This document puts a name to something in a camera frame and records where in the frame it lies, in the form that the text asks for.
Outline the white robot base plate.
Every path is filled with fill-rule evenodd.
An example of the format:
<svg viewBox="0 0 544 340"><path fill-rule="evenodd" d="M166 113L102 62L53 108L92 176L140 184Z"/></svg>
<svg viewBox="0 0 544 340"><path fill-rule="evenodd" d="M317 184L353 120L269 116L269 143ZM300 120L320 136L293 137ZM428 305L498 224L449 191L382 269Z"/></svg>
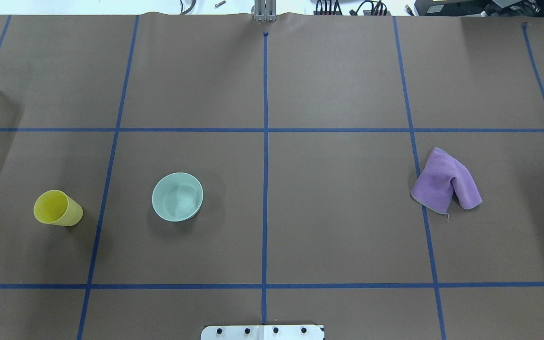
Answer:
<svg viewBox="0 0 544 340"><path fill-rule="evenodd" d="M201 340L324 340L323 325L211 325Z"/></svg>

